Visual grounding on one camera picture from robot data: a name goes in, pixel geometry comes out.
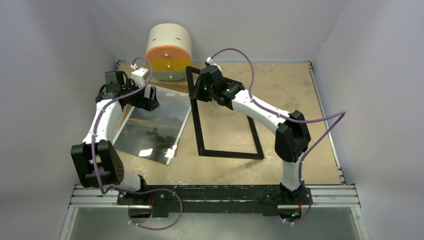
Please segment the wooden picture frame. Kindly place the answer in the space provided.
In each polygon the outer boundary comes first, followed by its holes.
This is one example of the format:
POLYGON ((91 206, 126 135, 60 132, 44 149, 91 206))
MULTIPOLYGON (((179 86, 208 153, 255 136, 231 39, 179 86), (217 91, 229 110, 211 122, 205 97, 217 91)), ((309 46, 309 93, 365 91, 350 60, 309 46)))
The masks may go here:
MULTIPOLYGON (((187 86, 189 89, 189 66, 186 67, 185 72, 187 86)), ((215 100, 204 102, 190 98, 191 115, 193 119, 198 155, 202 157, 263 160, 265 156, 258 132, 254 120, 249 116, 247 117, 247 121, 256 153, 213 150, 206 149, 205 147, 201 120, 206 120, 206 126, 209 127, 206 131, 207 133, 215 132, 215 136, 217 137, 216 141, 218 143, 224 144, 228 142, 232 135, 230 127, 235 126, 234 123, 231 123, 231 120, 235 119, 235 112, 233 111, 231 101, 234 100, 236 94, 244 90, 245 87, 239 81, 230 78, 228 79, 231 81, 228 89, 226 90, 226 96, 229 97, 229 103, 217 103, 215 100)))

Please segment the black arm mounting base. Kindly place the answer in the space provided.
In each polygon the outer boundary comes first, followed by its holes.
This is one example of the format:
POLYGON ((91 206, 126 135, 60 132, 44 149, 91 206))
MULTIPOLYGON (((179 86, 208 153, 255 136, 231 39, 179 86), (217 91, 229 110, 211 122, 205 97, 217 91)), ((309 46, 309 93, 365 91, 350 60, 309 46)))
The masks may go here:
POLYGON ((261 214, 298 219, 312 205, 310 190, 291 192, 281 184, 260 185, 146 185, 143 194, 120 192, 119 206, 144 208, 154 218, 170 213, 261 214))

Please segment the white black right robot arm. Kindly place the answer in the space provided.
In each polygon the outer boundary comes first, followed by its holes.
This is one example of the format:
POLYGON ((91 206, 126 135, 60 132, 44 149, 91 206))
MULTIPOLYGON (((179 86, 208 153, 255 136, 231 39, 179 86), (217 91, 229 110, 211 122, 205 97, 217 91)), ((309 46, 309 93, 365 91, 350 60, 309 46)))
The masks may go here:
POLYGON ((274 150, 283 165, 280 196, 288 204, 298 200, 302 185, 300 158, 311 141, 304 115, 297 110, 281 110, 251 96, 241 82, 224 77, 215 65, 203 69, 187 66, 185 72, 192 104, 215 101, 220 106, 245 114, 274 134, 274 150))

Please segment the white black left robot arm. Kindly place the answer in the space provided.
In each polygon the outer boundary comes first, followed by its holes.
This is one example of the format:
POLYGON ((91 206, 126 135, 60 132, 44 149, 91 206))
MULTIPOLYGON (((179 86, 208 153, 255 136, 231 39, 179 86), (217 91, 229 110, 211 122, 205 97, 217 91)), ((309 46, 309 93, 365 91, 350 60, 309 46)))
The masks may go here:
POLYGON ((70 150, 83 187, 100 189, 104 193, 111 189, 130 192, 130 199, 138 205, 148 201, 149 191, 145 188, 144 178, 124 170, 113 140, 125 106, 149 112, 159 107, 156 87, 150 87, 148 96, 145 95, 152 76, 143 67, 136 68, 130 75, 122 70, 105 73, 105 84, 95 98, 96 112, 89 132, 80 144, 73 145, 70 150))

